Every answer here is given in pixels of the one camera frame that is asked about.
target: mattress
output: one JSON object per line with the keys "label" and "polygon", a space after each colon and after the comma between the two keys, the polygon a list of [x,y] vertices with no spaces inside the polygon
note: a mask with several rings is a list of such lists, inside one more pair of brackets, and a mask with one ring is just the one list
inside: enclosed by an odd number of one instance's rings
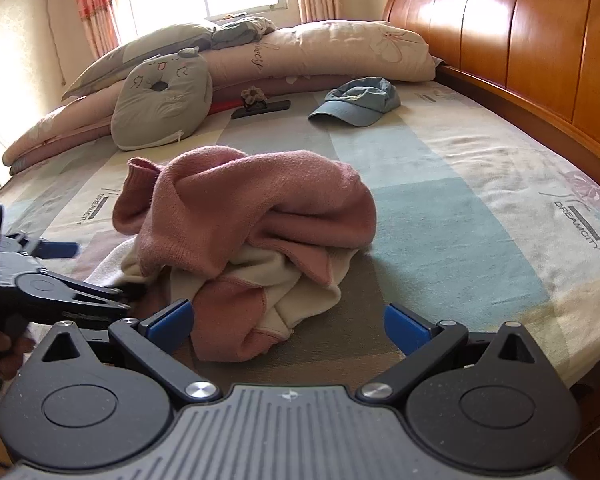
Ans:
{"label": "mattress", "polygon": [[0,200],[7,230],[82,245],[52,270],[85,279],[126,237],[111,213],[130,156],[165,163],[199,146],[255,154],[312,150],[353,165],[372,190],[378,233],[352,260],[342,300],[289,341],[241,364],[197,362],[232,381],[356,387],[398,362],[386,302],[470,330],[523,322],[567,384],[600,359],[600,187],[560,156],[435,82],[397,84],[402,106],[368,128],[309,122],[325,92],[293,94],[289,110],[209,116],[179,144],[119,152],[110,137],[15,176]]}

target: cap brim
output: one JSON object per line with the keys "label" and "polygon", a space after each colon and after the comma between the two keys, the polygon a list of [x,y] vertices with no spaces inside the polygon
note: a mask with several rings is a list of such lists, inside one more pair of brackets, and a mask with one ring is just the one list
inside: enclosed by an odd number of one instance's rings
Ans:
{"label": "cap brim", "polygon": [[345,103],[343,101],[327,101],[321,104],[309,118],[315,116],[328,115],[336,117],[341,121],[351,124],[352,126],[358,126],[360,128],[364,126],[371,126],[384,114],[369,108],[363,108],[362,106],[352,105],[351,103]]}

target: bed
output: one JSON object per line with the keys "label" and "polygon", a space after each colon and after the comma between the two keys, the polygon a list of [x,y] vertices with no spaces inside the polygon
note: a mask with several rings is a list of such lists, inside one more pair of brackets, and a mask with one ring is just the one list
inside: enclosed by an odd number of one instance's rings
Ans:
{"label": "bed", "polygon": [[600,360],[600,0],[388,0],[385,19],[445,64],[436,81],[398,83],[402,106],[374,126],[309,122],[325,92],[306,92],[284,112],[209,116],[158,148],[102,137],[16,175],[0,191],[5,228],[80,242],[77,259],[49,267],[85,279],[126,239],[110,219],[130,156],[311,150],[352,164],[378,208],[342,300],[249,362],[199,362],[188,347],[183,362],[224,387],[355,388],[402,358],[382,329],[396,301],[471,330],[520,320],[577,382]]}

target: wooden headboard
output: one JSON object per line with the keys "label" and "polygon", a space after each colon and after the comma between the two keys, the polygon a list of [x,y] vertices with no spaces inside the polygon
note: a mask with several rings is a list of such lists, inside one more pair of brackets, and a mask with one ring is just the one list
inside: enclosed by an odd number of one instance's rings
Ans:
{"label": "wooden headboard", "polygon": [[388,0],[472,97],[600,184],[600,0]]}

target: human hand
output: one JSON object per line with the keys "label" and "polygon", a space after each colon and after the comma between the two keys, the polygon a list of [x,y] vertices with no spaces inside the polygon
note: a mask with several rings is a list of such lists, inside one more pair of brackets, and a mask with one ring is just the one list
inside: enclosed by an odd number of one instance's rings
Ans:
{"label": "human hand", "polygon": [[9,355],[0,359],[0,378],[3,381],[13,379],[22,366],[24,354],[31,352],[35,342],[27,334],[16,339],[13,345],[6,334],[0,332],[0,352],[11,349]]}

